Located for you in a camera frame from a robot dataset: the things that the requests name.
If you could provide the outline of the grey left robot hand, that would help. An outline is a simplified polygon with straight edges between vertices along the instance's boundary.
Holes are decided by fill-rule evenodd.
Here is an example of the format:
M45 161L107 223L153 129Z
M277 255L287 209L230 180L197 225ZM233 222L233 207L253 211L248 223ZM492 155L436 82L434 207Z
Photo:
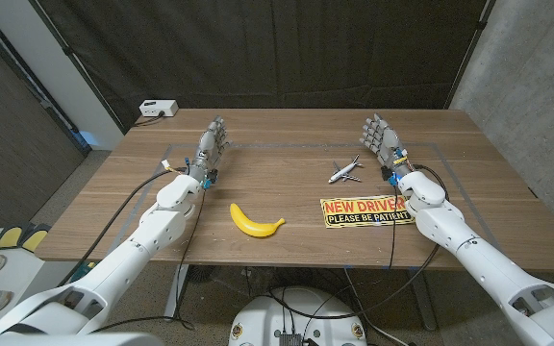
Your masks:
M216 170L221 155L229 142L224 119L217 115L201 135L195 156L189 164L189 175L201 185L209 179L210 172Z

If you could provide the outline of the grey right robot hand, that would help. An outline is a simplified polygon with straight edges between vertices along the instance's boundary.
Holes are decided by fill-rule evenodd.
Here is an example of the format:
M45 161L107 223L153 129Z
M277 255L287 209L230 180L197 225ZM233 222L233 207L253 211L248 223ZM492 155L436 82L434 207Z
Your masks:
M404 176L413 172L408 159L408 151L403 145L396 131L378 113L367 118L363 126L360 142L368 148L380 162L384 175L400 181Z

